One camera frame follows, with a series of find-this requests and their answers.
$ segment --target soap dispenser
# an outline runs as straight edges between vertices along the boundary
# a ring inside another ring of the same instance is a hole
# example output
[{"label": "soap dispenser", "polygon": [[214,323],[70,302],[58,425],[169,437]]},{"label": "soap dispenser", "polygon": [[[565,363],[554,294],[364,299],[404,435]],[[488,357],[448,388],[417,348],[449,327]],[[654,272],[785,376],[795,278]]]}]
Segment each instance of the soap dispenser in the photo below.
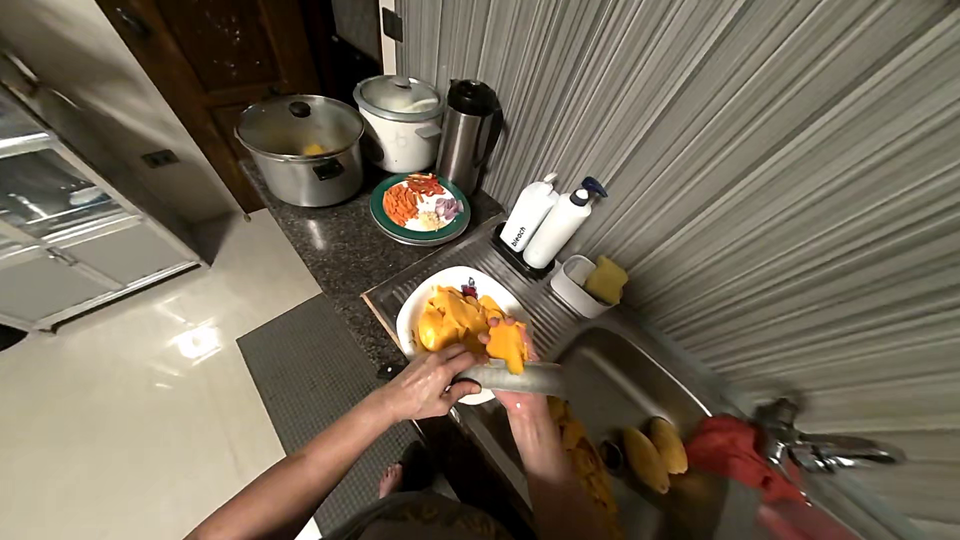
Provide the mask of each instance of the soap dispenser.
[{"label": "soap dispenser", "polygon": [[553,190],[556,178],[557,173],[550,173],[543,180],[530,183],[520,191],[514,210],[510,212],[510,219],[500,232],[500,239],[514,252],[520,253],[527,247],[547,212],[560,200],[560,194]]},{"label": "soap dispenser", "polygon": [[557,256],[567,240],[590,216],[593,210],[590,205],[591,192],[601,197],[607,196],[607,191],[591,176],[584,178],[579,189],[561,196],[523,250],[523,260],[527,264],[543,268]]}]

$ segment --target person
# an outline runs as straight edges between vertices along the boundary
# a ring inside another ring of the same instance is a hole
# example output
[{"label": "person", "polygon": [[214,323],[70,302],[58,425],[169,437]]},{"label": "person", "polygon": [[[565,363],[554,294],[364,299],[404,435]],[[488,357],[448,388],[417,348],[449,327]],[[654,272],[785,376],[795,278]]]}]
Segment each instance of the person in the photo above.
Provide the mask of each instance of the person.
[{"label": "person", "polygon": [[[490,326],[513,324],[511,318]],[[529,358],[537,352],[524,331]],[[490,337],[480,336],[483,343]],[[480,391],[453,377],[486,362],[463,345],[421,356],[396,378],[374,390],[347,414],[294,454],[281,459],[203,520],[187,540],[295,538],[374,439],[396,422],[447,414],[460,398]],[[538,538],[603,539],[603,517],[576,478],[560,432],[540,394],[495,391],[526,470]],[[426,492],[393,493],[402,470],[393,465],[380,481],[382,499],[324,538],[424,540],[510,538],[476,508]]]}]

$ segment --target granite countertop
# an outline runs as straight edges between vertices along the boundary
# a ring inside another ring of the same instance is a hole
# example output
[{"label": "granite countertop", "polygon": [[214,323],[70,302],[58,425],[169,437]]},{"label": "granite countertop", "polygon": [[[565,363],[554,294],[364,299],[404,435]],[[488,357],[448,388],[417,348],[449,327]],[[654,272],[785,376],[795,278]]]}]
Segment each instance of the granite countertop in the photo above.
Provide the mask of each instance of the granite countertop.
[{"label": "granite countertop", "polygon": [[[357,344],[379,367],[403,360],[403,353],[360,295],[443,246],[403,245],[377,228],[370,215],[370,195],[390,173],[365,165],[364,186],[360,193],[339,205],[312,209],[280,201],[267,189],[253,163],[241,162],[253,187],[297,255],[347,322]],[[469,201],[470,223],[461,238],[503,211],[483,191],[478,190]]]}]

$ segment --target rice cooker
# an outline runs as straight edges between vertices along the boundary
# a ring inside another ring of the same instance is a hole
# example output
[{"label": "rice cooker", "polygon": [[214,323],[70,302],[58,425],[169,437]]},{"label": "rice cooker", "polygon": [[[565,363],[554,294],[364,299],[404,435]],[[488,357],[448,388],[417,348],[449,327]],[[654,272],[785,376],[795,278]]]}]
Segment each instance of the rice cooker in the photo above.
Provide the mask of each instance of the rice cooker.
[{"label": "rice cooker", "polygon": [[429,169],[437,161],[444,102],[436,88],[399,75],[377,75],[353,89],[367,124],[364,156],[392,173]]}]

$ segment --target green rimmed plate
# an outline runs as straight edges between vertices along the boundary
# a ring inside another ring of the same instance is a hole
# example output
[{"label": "green rimmed plate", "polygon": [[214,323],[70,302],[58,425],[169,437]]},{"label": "green rimmed plate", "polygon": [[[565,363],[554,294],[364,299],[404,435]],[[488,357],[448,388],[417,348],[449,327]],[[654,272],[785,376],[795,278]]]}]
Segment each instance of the green rimmed plate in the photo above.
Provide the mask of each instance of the green rimmed plate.
[{"label": "green rimmed plate", "polygon": [[378,184],[371,194],[370,213],[373,221],[376,222],[377,226],[379,226],[387,236],[406,244],[428,246],[438,245],[452,240],[467,228],[467,224],[470,221],[470,204],[467,201],[467,197],[464,196],[463,192],[460,191],[456,185],[443,177],[437,177],[437,182],[446,190],[446,193],[428,198],[425,202],[420,203],[420,209],[432,210],[437,198],[452,196],[464,205],[464,211],[457,214],[449,223],[446,223],[436,231],[415,231],[400,227],[394,223],[393,220],[387,216],[387,212],[383,210],[383,194],[387,189],[405,181],[408,176],[410,176],[410,173],[395,174]]}]

